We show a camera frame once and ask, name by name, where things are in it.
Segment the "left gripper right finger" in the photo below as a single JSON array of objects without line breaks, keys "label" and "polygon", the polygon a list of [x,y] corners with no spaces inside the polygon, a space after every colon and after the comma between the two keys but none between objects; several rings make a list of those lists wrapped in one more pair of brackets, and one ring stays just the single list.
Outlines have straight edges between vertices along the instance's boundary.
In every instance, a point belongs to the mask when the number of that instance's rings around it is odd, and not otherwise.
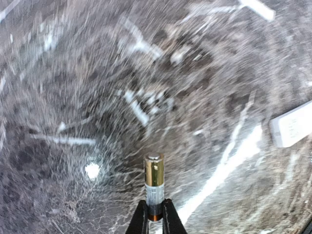
[{"label": "left gripper right finger", "polygon": [[171,199],[162,202],[162,233],[187,234]]}]

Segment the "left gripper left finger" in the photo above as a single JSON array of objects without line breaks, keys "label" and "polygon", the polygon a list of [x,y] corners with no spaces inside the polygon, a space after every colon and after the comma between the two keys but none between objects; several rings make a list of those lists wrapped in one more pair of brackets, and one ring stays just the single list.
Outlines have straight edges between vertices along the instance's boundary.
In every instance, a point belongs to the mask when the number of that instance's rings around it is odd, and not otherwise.
[{"label": "left gripper left finger", "polygon": [[148,234],[148,207],[145,200],[140,200],[132,216],[126,234]]}]

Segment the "brown battery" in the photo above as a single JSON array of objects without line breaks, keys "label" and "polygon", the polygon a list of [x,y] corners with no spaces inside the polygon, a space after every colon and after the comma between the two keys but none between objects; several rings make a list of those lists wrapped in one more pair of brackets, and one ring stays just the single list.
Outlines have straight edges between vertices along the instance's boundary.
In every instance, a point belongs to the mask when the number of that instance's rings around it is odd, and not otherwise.
[{"label": "brown battery", "polygon": [[144,156],[146,204],[148,219],[162,219],[162,202],[164,201],[164,155],[148,153]]}]

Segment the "white remote control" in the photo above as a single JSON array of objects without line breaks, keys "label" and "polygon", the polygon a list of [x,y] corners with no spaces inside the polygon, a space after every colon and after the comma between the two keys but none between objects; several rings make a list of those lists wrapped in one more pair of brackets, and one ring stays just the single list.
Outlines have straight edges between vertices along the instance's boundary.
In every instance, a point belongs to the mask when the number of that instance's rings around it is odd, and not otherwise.
[{"label": "white remote control", "polygon": [[288,148],[312,133],[312,102],[270,120],[272,139],[276,147]]}]

